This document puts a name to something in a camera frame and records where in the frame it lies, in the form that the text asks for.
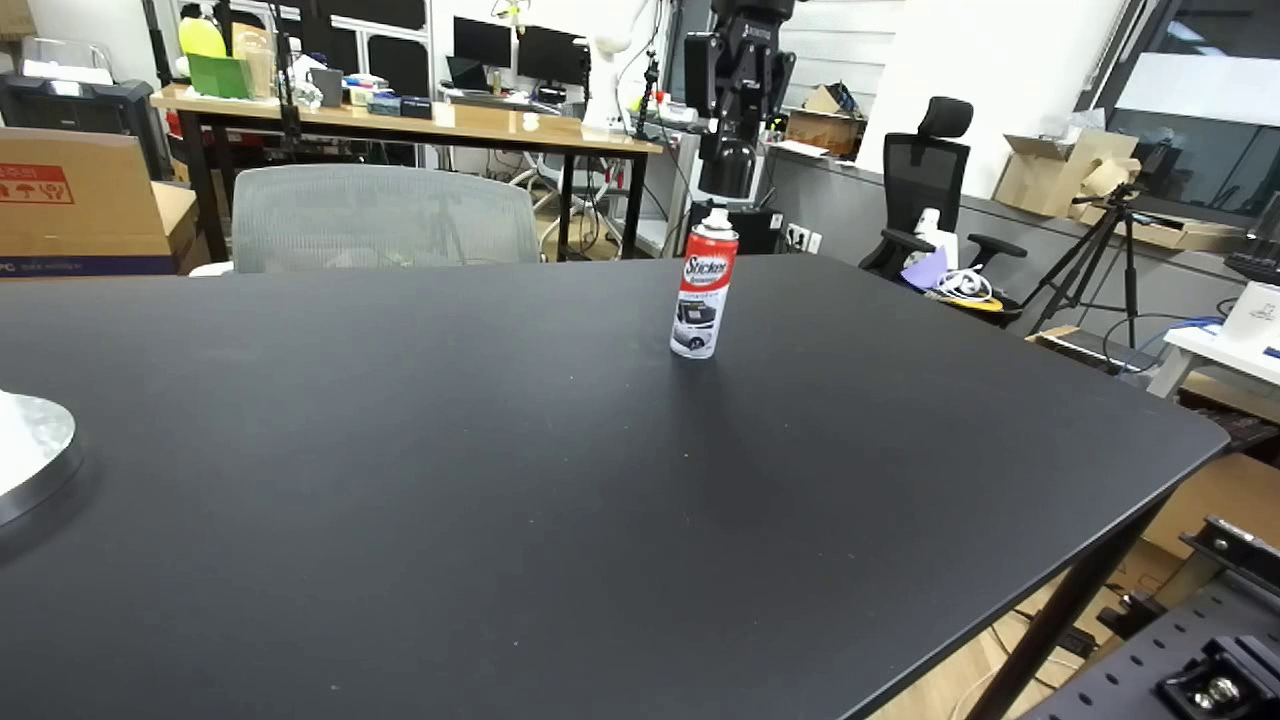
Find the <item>aerosol can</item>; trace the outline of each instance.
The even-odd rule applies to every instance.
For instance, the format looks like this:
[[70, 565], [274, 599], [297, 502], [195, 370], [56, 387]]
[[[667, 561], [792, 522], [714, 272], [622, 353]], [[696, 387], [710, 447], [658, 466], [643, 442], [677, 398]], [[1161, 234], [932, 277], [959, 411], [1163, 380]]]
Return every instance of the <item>aerosol can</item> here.
[[684, 244], [684, 272], [679, 272], [679, 297], [677, 297], [677, 321], [671, 321], [677, 355], [684, 362], [714, 355], [730, 272], [736, 272], [736, 234], [729, 225], [729, 211], [710, 207], [710, 218], [698, 220]]

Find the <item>desk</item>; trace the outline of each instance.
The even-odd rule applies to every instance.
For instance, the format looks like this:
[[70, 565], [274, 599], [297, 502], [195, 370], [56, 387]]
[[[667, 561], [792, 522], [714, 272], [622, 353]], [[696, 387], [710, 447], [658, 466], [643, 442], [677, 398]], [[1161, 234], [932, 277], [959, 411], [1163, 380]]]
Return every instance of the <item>desk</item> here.
[[[188, 169], [192, 190], [198, 198], [198, 227], [207, 238], [211, 262], [227, 262], [227, 234], [218, 225], [211, 172], [202, 154], [227, 143], [227, 129], [274, 129], [274, 104], [248, 104], [248, 100], [207, 100], [183, 88], [155, 92], [155, 108], [177, 113], [188, 140]], [[630, 159], [630, 190], [629, 190], [629, 220], [622, 220], [622, 256], [635, 256], [635, 225], [643, 201], [643, 163], [656, 143], [638, 143], [629, 135], [590, 132], [571, 116], [534, 116], [534, 113], [508, 113], [508, 108], [476, 108], [453, 104], [453, 119], [434, 108], [434, 119], [415, 116], [356, 116], [347, 108], [316, 108], [299, 113], [303, 135], [341, 135], [341, 140], [393, 140], [393, 143], [478, 143], [478, 150], [520, 150], [520, 154], [561, 154], [563, 158], [563, 198], [571, 198], [571, 159], [575, 158], [622, 158]], [[561, 203], [561, 262], [568, 254], [568, 203]]]
[[1196, 362], [1223, 366], [1232, 371], [1243, 371], [1264, 383], [1280, 383], [1280, 362], [1264, 355], [1264, 347], [1232, 345], [1220, 338], [1220, 327], [1172, 327], [1163, 332], [1163, 366], [1150, 377], [1150, 398], [1172, 398], [1179, 380], [1190, 371]]
[[0, 543], [2, 717], [863, 717], [1223, 445], [810, 256], [684, 366], [677, 277], [0, 290], [87, 442]]

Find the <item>black chair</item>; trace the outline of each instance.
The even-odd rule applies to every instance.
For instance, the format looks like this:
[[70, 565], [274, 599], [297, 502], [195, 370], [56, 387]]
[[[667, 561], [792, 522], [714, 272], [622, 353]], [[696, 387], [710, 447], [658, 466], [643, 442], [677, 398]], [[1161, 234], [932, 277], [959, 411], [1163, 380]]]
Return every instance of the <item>black chair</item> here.
[[[959, 218], [959, 184], [968, 163], [968, 143], [950, 143], [947, 135], [964, 135], [972, 124], [972, 104], [950, 98], [932, 98], [928, 113], [915, 132], [886, 132], [882, 135], [882, 203], [886, 203], [886, 227], [880, 234], [880, 244], [873, 256], [863, 256], [863, 267], [905, 286], [901, 272], [910, 254], [932, 254], [915, 238], [919, 211], [937, 207], [939, 227], [957, 234]], [[989, 267], [999, 254], [1004, 256], [1029, 256], [1029, 250], [996, 241], [996, 238], [968, 238], [976, 244], [972, 267]], [[1011, 324], [1019, 310], [999, 297], [1004, 314], [972, 314], [992, 324]]]

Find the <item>chair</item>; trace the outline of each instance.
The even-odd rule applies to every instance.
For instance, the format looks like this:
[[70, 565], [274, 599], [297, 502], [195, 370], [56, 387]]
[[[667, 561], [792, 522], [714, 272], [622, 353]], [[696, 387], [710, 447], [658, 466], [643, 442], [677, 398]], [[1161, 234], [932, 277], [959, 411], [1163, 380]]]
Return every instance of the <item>chair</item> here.
[[[882, 203], [886, 203], [886, 227], [880, 234], [880, 244], [873, 256], [863, 256], [863, 267], [905, 286], [901, 272], [910, 254], [932, 254], [915, 238], [919, 211], [937, 207], [939, 227], [957, 234], [959, 218], [959, 184], [968, 150], [950, 143], [947, 135], [964, 135], [972, 124], [972, 104], [950, 98], [932, 98], [928, 113], [915, 132], [886, 132], [882, 135]], [[1029, 256], [1029, 250], [996, 241], [996, 238], [968, 238], [976, 244], [976, 256], [968, 267], [989, 267], [999, 254], [1004, 256]], [[1019, 310], [1004, 299], [1004, 314], [976, 314], [992, 324], [1011, 324]]]
[[393, 163], [284, 163], [235, 182], [232, 272], [534, 265], [529, 198]]

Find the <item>computer monitor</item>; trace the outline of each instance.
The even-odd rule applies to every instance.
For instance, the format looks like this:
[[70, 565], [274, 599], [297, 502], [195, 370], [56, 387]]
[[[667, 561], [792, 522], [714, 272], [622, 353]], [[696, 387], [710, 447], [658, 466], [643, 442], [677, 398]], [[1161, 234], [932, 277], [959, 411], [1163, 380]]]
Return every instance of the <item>computer monitor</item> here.
[[571, 32], [523, 28], [520, 32], [520, 78], [543, 85], [587, 85], [590, 53]]
[[510, 69], [510, 28], [453, 16], [453, 57], [476, 59], [486, 69]]
[[151, 108], [151, 85], [84, 85], [59, 98], [46, 81], [0, 78], [0, 116], [6, 129], [68, 129], [137, 135], [151, 182], [168, 182], [168, 140]]

